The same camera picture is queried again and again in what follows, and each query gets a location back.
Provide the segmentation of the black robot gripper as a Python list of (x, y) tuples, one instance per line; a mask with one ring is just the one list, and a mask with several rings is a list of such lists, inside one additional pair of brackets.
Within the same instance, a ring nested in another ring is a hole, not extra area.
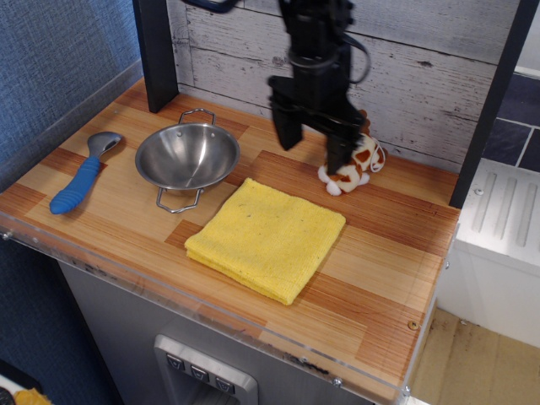
[(351, 56), (340, 54), (310, 66), (293, 65), (293, 76), (272, 76), (270, 105), (284, 150), (303, 140), (304, 125), (327, 136), (327, 174), (349, 163), (365, 119), (348, 99)]

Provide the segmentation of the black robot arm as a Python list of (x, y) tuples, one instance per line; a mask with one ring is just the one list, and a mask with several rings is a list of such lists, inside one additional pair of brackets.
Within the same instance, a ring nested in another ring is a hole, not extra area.
[(272, 117), (283, 149), (303, 139), (303, 126), (327, 137), (327, 173), (351, 159), (365, 118), (350, 103), (348, 89), (365, 80), (371, 60), (365, 46), (347, 35), (350, 1), (281, 1), (290, 35), (291, 78), (272, 76)]

